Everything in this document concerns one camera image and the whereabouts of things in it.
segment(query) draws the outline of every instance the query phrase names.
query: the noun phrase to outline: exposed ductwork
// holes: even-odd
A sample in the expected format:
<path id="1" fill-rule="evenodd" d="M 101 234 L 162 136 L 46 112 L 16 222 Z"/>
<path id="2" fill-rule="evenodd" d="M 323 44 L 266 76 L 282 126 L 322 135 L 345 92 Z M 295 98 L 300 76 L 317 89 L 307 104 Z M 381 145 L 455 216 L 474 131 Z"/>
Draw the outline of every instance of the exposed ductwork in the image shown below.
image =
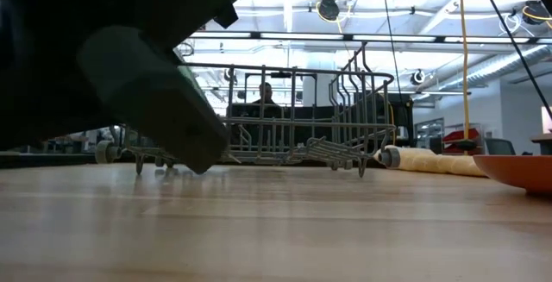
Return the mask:
<path id="1" fill-rule="evenodd" d="M 524 51 L 523 55 L 527 64 L 532 66 L 552 55 L 552 47 L 549 45 L 533 47 Z M 483 84 L 493 79 L 501 78 L 523 67 L 524 65 L 518 53 L 494 56 L 470 67 L 467 70 L 467 82 L 469 85 Z M 461 76 L 454 76 L 441 82 L 438 89 L 439 91 L 443 91 L 459 88 L 462 86 L 462 80 Z"/>

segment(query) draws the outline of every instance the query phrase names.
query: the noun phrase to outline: orange bowl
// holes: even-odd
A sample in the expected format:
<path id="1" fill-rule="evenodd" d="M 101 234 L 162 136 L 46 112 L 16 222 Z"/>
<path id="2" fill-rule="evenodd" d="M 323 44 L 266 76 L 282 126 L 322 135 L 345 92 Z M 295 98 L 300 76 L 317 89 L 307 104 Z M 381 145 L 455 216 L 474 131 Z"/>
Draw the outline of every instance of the orange bowl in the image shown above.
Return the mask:
<path id="1" fill-rule="evenodd" d="M 552 156 L 475 155 L 489 178 L 530 193 L 552 194 Z"/>

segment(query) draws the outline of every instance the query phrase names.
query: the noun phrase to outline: white wall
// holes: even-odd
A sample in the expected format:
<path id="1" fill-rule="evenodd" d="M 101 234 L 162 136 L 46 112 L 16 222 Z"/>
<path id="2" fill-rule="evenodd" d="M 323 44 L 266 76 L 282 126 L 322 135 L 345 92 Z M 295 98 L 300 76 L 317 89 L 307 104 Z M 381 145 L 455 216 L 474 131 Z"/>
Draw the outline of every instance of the white wall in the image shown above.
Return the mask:
<path id="1" fill-rule="evenodd" d="M 543 132 L 543 103 L 531 85 L 510 85 L 502 82 L 502 125 L 504 139 L 512 142 L 516 154 L 540 153 L 530 138 Z M 552 102 L 552 88 L 542 87 L 547 101 Z"/>
<path id="2" fill-rule="evenodd" d="M 481 123 L 495 138 L 503 136 L 500 88 L 500 81 L 494 80 L 488 88 L 470 90 L 472 95 L 468 97 L 470 122 Z M 437 118 L 444 118 L 445 126 L 464 123 L 462 96 L 443 97 L 434 109 L 414 109 L 415 124 Z"/>

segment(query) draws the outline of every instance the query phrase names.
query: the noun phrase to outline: chair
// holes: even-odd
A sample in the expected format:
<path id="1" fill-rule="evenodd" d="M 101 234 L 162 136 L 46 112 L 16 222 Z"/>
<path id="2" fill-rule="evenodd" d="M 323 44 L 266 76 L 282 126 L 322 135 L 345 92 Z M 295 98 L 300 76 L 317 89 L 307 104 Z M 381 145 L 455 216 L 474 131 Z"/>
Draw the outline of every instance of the chair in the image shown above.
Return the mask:
<path id="1" fill-rule="evenodd" d="M 485 139 L 486 149 L 489 154 L 494 155 L 515 155 L 514 146 L 508 140 Z"/>

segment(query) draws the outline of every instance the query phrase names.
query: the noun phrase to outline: wooden table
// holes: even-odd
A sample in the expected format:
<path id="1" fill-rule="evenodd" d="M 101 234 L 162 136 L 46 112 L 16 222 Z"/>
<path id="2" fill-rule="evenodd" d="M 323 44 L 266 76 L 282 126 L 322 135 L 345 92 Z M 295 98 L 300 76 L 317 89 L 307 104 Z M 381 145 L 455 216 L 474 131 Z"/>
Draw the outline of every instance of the wooden table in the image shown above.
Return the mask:
<path id="1" fill-rule="evenodd" d="M 539 135 L 531 138 L 531 141 L 541 146 L 542 155 L 552 155 L 552 134 Z"/>
<path id="2" fill-rule="evenodd" d="M 0 281 L 552 277 L 552 201 L 490 179 L 117 164 L 4 170 L 0 186 Z"/>

